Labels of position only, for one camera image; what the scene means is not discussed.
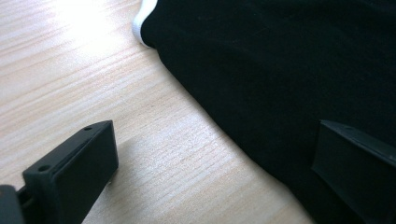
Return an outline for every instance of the wooden table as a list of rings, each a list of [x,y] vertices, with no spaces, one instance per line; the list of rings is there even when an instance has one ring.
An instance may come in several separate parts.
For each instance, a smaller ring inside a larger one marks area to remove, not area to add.
[[[311,223],[134,39],[139,5],[0,3],[0,184],[112,119],[120,169],[85,223]]]

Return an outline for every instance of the black plastic piece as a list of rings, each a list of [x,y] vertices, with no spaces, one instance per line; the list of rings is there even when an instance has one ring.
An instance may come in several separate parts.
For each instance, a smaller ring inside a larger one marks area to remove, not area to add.
[[[10,185],[0,186],[0,224],[23,224],[17,192]]]
[[[95,123],[25,170],[20,203],[0,212],[19,208],[25,223],[81,223],[118,166],[112,121]]]
[[[314,171],[366,223],[396,223],[396,148],[323,120]]]

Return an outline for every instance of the table surface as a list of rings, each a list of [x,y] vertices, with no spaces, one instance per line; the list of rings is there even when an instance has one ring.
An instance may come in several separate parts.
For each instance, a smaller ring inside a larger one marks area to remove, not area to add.
[[[21,188],[33,162],[112,119],[120,169],[84,223],[311,223],[134,39],[139,7],[0,2],[0,184]]]

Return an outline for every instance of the black cloth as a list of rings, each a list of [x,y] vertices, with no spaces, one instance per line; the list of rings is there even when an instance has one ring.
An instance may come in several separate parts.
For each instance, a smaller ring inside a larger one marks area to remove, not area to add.
[[[142,36],[316,222],[362,222],[311,165],[320,119],[396,146],[395,1],[159,0]]]

